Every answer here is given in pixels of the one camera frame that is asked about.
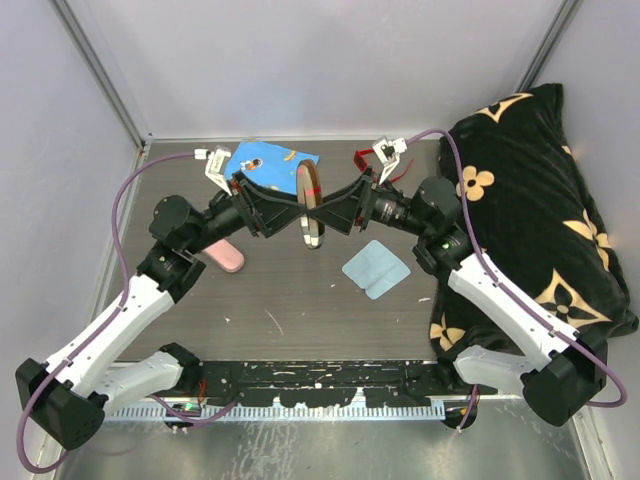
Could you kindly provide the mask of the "red sunglasses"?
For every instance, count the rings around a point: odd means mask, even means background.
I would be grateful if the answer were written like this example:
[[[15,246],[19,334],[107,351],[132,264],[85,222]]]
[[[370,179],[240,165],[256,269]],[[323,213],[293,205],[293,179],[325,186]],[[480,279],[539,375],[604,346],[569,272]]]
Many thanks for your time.
[[[353,162],[361,172],[364,172],[369,167],[369,163],[367,162],[367,157],[369,155],[372,155],[373,153],[374,153],[374,150],[372,148],[356,150],[354,152]],[[414,163],[414,160],[411,159],[407,164],[407,166],[404,168],[404,170],[399,175],[392,177],[390,179],[390,182],[394,184],[397,181],[401,180],[409,172],[413,163]]]

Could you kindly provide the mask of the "brown striped glasses case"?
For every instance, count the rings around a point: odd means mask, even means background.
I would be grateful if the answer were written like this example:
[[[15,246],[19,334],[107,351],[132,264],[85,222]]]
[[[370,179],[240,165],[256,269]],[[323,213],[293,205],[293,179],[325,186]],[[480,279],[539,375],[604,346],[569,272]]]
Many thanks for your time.
[[[296,195],[299,204],[307,210],[322,204],[322,190],[316,164],[309,159],[302,160],[296,171]],[[314,250],[322,246],[325,226],[320,221],[304,214],[300,218],[301,232],[307,248]]]

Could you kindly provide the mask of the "pink glasses case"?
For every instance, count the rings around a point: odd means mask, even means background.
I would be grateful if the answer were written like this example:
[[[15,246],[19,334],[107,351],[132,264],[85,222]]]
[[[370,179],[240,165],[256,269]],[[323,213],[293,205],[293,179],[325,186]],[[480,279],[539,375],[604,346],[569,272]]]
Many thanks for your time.
[[[211,244],[202,253],[227,273],[238,272],[245,263],[242,252],[226,239]]]

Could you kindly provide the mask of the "light blue cloth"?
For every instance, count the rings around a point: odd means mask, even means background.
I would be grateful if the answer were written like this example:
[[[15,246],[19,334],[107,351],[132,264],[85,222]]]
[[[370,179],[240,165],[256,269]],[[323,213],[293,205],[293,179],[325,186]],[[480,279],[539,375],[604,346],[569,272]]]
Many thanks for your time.
[[[382,243],[372,240],[344,264],[342,273],[369,299],[377,300],[407,278],[411,270]]]

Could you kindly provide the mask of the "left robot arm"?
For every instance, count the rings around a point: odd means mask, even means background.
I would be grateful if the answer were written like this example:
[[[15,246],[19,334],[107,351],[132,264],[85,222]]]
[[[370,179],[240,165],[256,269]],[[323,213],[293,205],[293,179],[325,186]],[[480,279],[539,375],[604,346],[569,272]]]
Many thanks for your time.
[[[19,397],[29,418],[64,449],[75,450],[109,412],[129,402],[168,390],[178,396],[194,393],[201,362],[176,343],[135,365],[126,380],[109,380],[105,374],[144,329],[195,285],[205,268],[198,253],[243,228],[270,237],[305,210],[301,196],[259,186],[241,173],[235,174],[230,192],[219,192],[204,211],[179,195],[160,200],[149,226],[156,242],[115,302],[46,361],[27,359],[17,368]]]

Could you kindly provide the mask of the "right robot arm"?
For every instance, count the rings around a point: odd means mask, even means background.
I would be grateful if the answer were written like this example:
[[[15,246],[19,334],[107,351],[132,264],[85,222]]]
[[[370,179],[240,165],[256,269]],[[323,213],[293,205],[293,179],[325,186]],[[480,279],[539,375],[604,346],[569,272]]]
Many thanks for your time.
[[[438,370],[444,390],[471,384],[517,394],[550,425],[565,424],[606,384],[608,345],[553,316],[511,282],[484,253],[472,250],[470,228],[457,224],[462,205],[452,183],[428,177],[412,197],[378,183],[366,170],[329,195],[314,173],[299,171],[297,199],[310,220],[343,234],[369,221],[411,233],[422,270],[480,309],[513,341],[516,355],[471,345]]]

